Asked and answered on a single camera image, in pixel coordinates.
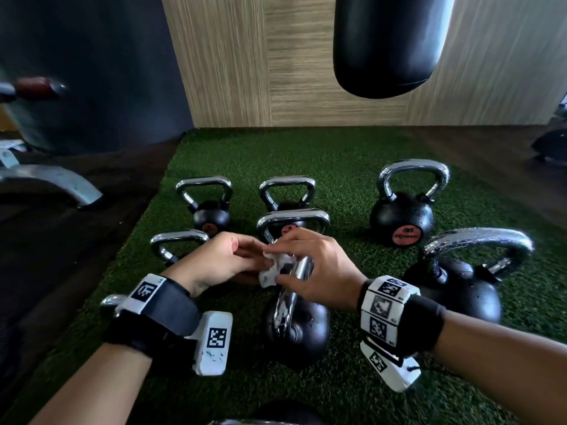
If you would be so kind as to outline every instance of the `hand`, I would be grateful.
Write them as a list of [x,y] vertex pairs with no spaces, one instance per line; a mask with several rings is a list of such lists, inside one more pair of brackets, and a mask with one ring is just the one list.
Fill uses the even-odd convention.
[[175,280],[192,297],[229,279],[259,283],[258,272],[273,265],[273,260],[263,255],[264,246],[254,237],[221,232],[167,268],[162,276]]
[[308,301],[341,310],[356,310],[360,289],[367,278],[334,238],[297,228],[266,245],[264,251],[308,256],[314,260],[315,267],[307,280],[280,274],[276,283]]

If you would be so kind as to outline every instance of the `wooden wall panel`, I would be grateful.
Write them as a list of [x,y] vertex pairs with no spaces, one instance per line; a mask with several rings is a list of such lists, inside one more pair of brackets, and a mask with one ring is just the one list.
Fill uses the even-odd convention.
[[409,95],[369,100],[333,71],[335,0],[264,0],[273,126],[400,125]]
[[0,105],[0,131],[18,131],[18,128],[8,117],[2,105]]
[[263,0],[162,2],[195,126],[269,126]]
[[567,0],[457,0],[406,125],[545,124],[567,92]]

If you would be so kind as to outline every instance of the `white tissue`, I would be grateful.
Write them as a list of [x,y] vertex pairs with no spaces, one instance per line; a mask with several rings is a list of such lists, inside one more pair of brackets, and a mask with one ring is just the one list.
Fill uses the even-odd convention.
[[268,286],[275,286],[276,277],[280,274],[286,264],[295,264],[296,259],[294,256],[286,255],[285,253],[264,253],[267,259],[273,259],[273,266],[266,271],[260,271],[259,279],[260,286],[267,288]]

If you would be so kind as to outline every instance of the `wet kettlebell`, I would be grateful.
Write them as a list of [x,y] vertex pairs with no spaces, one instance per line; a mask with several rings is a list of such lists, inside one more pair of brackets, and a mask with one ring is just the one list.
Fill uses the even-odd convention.
[[[280,203],[272,198],[268,189],[274,186],[296,186],[304,185],[307,188],[305,195],[299,201],[284,200]],[[281,211],[281,210],[298,210],[300,208],[309,208],[310,202],[315,196],[315,180],[307,176],[283,176],[283,177],[273,177],[268,179],[260,185],[260,198],[266,205],[266,209],[269,212]],[[274,238],[279,238],[286,234],[288,231],[294,229],[295,227],[303,227],[305,223],[301,220],[294,222],[293,224],[288,224],[286,222],[273,223],[270,225],[269,230]]]
[[[267,242],[275,241],[271,224],[315,220],[319,232],[330,223],[329,215],[318,209],[271,212],[258,221],[258,230]],[[290,274],[306,280],[313,270],[313,260],[303,257],[293,265]],[[266,353],[287,367],[300,371],[318,361],[327,350],[330,311],[321,304],[304,300],[284,287],[273,296],[261,315],[261,339]]]
[[[186,191],[192,186],[221,185],[224,193],[219,201],[207,200],[197,203]],[[193,214],[195,229],[206,232],[214,237],[220,231],[226,231],[230,224],[230,198],[232,197],[232,184],[225,177],[194,177],[180,181],[175,189],[187,203],[187,208]]]
[[[468,246],[505,248],[491,264],[472,266],[443,254]],[[461,228],[435,236],[420,251],[419,261],[403,280],[421,294],[453,312],[499,323],[502,306],[497,287],[534,251],[534,243],[520,231],[505,228]]]
[[[170,267],[183,258],[178,257],[164,247],[165,243],[175,243],[181,241],[196,241],[200,245],[209,241],[209,236],[204,231],[198,229],[188,229],[187,231],[167,232],[154,235],[150,240],[150,247],[154,255],[163,261],[166,267]],[[115,309],[128,298],[128,295],[113,293],[107,296],[99,304],[100,313],[104,318],[116,317]]]
[[166,267],[170,267],[183,258],[185,255],[178,257],[174,253],[167,250],[163,245],[165,243],[185,241],[196,241],[200,245],[209,241],[209,236],[206,232],[198,229],[188,229],[187,231],[166,232],[157,234],[150,240],[150,247],[155,256],[163,261]]
[[[407,170],[429,171],[435,184],[426,193],[393,192],[390,177]],[[379,200],[370,213],[370,227],[377,240],[390,248],[415,246],[433,229],[433,197],[449,182],[449,167],[431,160],[408,159],[386,165],[378,176]]]

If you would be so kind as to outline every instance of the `right hand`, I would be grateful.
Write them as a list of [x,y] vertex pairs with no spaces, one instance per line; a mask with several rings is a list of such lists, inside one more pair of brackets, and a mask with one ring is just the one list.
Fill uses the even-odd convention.
[[367,278],[333,237],[306,228],[296,228],[275,243],[266,245],[264,251],[311,257],[315,266],[307,280],[280,274],[276,283],[308,301],[339,310],[356,311],[358,296]]

